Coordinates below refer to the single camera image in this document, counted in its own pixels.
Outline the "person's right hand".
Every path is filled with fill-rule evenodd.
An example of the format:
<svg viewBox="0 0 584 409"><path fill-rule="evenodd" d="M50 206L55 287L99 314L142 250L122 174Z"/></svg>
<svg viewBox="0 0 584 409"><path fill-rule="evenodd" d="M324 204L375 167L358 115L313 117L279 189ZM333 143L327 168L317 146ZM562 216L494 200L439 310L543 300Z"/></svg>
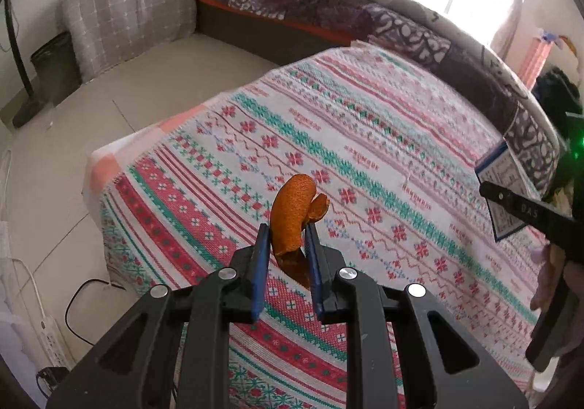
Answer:
<svg viewBox="0 0 584 409"><path fill-rule="evenodd" d="M552 243L531 253L531 260L539 266L538 287L531 298L530 309L548 311L559 278L565 265L565 251Z"/></svg>

